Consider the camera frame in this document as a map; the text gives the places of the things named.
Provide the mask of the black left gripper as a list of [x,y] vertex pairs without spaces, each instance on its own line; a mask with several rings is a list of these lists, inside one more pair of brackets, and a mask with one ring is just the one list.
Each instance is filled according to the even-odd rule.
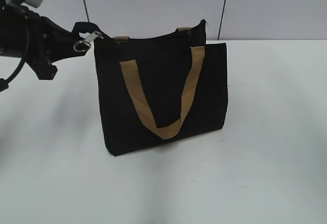
[[13,80],[28,64],[40,80],[53,80],[58,69],[52,63],[73,57],[85,56],[76,52],[74,44],[81,40],[80,33],[100,32],[89,22],[76,22],[68,31],[49,18],[29,10],[25,6],[7,6],[1,11],[1,56],[20,58],[18,66],[7,80]]

